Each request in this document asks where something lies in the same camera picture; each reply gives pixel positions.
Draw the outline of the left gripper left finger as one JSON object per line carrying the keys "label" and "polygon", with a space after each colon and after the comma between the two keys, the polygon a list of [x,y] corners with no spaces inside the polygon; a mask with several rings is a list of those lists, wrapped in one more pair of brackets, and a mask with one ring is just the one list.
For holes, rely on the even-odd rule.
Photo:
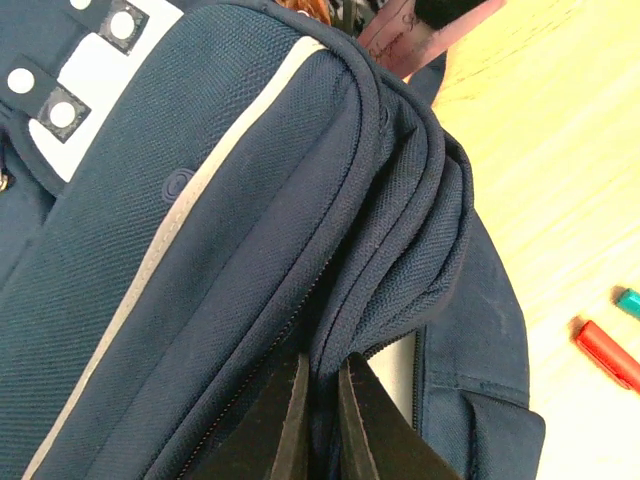
{"label": "left gripper left finger", "polygon": [[287,358],[234,432],[189,474],[191,479],[306,479],[309,462],[309,359]]}

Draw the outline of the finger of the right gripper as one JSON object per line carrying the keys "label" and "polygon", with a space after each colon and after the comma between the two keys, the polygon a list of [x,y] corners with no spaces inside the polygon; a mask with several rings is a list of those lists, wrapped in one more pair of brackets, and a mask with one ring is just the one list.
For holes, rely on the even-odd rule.
{"label": "finger of the right gripper", "polygon": [[484,0],[416,0],[414,12],[430,28],[444,28],[483,3]]}

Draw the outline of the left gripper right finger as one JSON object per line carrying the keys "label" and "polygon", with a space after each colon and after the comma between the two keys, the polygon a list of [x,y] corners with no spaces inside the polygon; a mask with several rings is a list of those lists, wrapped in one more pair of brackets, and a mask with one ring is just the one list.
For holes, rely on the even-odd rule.
{"label": "left gripper right finger", "polygon": [[406,422],[360,354],[340,368],[338,404],[343,479],[459,477]]}

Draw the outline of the pink illustrated book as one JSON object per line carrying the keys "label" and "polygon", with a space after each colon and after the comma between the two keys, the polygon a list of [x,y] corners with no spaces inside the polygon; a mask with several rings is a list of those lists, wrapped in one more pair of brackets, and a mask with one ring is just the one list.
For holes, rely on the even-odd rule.
{"label": "pink illustrated book", "polygon": [[430,28],[416,17],[415,1],[286,0],[278,4],[355,38],[377,64],[403,80],[408,80],[505,5],[503,0],[484,0],[444,28]]}

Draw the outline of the navy blue student backpack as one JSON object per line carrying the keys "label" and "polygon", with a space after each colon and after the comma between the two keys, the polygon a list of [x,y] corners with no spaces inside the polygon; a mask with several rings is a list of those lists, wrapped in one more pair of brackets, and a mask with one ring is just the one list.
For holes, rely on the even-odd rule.
{"label": "navy blue student backpack", "polygon": [[272,1],[1,5],[1,475],[178,479],[309,357],[414,336],[412,425],[462,479],[532,479],[520,305],[427,95]]}

